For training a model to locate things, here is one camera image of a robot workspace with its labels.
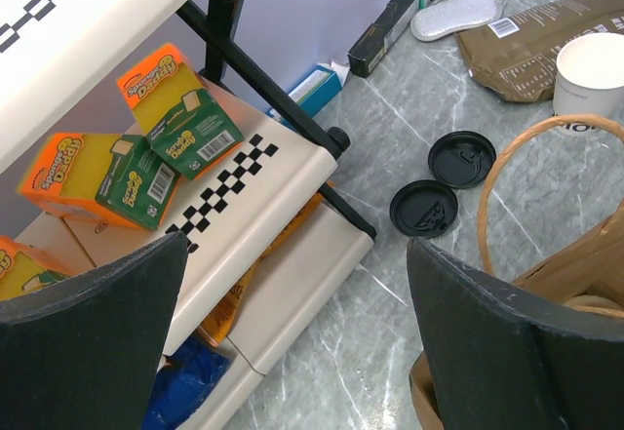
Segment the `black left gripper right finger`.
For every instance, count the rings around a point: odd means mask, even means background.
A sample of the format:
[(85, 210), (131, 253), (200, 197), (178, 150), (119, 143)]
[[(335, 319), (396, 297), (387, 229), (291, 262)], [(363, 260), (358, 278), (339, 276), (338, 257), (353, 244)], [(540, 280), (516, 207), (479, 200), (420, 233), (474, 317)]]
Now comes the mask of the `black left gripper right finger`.
[(418, 239), (407, 249), (425, 429), (619, 429), (623, 315), (562, 306)]

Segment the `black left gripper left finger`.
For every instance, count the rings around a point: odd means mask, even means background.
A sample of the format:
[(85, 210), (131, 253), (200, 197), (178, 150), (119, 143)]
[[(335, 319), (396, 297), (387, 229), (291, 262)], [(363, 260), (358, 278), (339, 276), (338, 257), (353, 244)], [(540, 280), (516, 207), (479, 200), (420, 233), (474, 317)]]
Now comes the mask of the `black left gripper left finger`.
[(2, 301), (2, 428), (140, 428), (187, 257), (177, 231)]

